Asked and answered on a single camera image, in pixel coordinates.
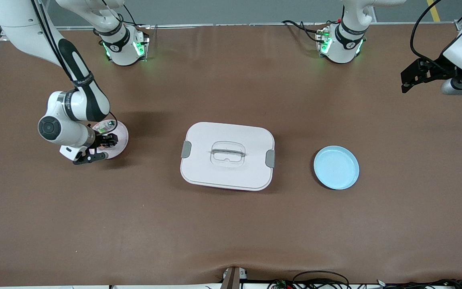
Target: table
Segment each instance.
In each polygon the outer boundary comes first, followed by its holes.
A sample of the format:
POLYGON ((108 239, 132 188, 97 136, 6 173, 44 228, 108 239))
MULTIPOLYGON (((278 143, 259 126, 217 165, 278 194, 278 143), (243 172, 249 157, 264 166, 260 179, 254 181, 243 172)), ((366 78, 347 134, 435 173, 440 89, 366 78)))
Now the table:
MULTIPOLYGON (((64 35, 130 130, 117 159, 74 166, 36 125, 59 67, 0 44, 0 286, 216 282, 327 269, 351 282, 462 278, 462 97, 400 92, 412 25, 372 26, 352 63, 317 56, 283 26, 159 30, 149 60, 106 61, 91 31, 64 35), (199 121, 260 126, 276 140, 261 192, 200 187, 179 172, 199 121), (361 167, 332 191, 311 172, 339 145, 361 167)), ((452 24, 419 28, 436 57, 452 24)))

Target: gray latch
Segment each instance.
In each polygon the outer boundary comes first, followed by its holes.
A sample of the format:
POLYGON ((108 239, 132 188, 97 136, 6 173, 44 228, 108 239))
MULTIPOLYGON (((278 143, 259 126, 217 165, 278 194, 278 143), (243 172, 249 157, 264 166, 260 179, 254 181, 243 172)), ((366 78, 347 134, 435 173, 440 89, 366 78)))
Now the gray latch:
POLYGON ((192 150, 192 143, 186 140, 183 143, 183 149, 181 150, 181 158, 186 159, 187 157, 189 157, 191 150, 192 150))
POLYGON ((268 150, 266 152, 265 164, 269 168, 274 168, 276 165, 276 152, 275 150, 268 150))

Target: green led light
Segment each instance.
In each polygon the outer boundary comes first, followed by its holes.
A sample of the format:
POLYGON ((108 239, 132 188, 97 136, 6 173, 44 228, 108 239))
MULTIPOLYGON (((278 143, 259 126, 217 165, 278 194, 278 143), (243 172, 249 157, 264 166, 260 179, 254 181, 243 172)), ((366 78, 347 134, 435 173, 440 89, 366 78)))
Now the green led light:
POLYGON ((356 55, 358 55, 359 50, 361 49, 361 44, 363 44, 363 40, 361 40, 358 44, 358 50, 356 51, 356 55))
POLYGON ((327 53, 329 51, 330 44, 332 43, 332 38, 328 37, 327 40, 322 44, 322 53, 327 53))
POLYGON ((110 57, 110 53, 108 52, 108 47, 106 47, 106 44, 104 44, 104 42, 103 42, 103 47, 104 47, 104 50, 106 51, 106 55, 110 57))
POLYGON ((144 46, 143 44, 141 43, 136 43, 136 42, 133 42, 134 44, 134 47, 135 47, 135 50, 136 50, 136 53, 138 54, 138 56, 142 56, 144 55, 144 46))

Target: light blue plate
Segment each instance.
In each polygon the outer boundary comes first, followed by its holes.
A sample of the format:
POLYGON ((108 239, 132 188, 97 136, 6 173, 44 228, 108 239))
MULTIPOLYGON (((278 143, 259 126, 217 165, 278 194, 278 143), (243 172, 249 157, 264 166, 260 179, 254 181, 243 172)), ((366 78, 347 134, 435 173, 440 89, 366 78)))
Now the light blue plate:
POLYGON ((359 177, 359 163, 346 148, 329 146, 321 149, 315 156, 313 169, 317 178, 335 190, 350 188, 359 177))

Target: plate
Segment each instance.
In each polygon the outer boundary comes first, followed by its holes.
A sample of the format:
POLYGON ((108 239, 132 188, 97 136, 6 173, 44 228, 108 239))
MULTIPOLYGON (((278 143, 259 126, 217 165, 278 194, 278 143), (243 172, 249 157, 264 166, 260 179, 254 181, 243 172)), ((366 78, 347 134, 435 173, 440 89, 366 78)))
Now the plate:
MULTIPOLYGON (((103 133, 105 131, 105 123, 108 121, 115 121, 113 119, 110 120, 103 120, 99 123, 97 123, 95 126, 93 126, 93 130, 103 133)), ((128 145, 128 128, 120 121, 117 121, 117 127, 112 130, 110 133, 117 135, 117 138, 119 141, 114 147, 111 148, 104 148, 104 147, 98 147, 97 151, 98 152, 105 152, 108 154, 107 159, 112 159, 116 156, 118 156, 122 151, 126 148, 128 145)))
POLYGON ((359 177, 359 163, 346 148, 329 146, 315 156, 313 169, 323 185, 334 190, 350 188, 359 177))

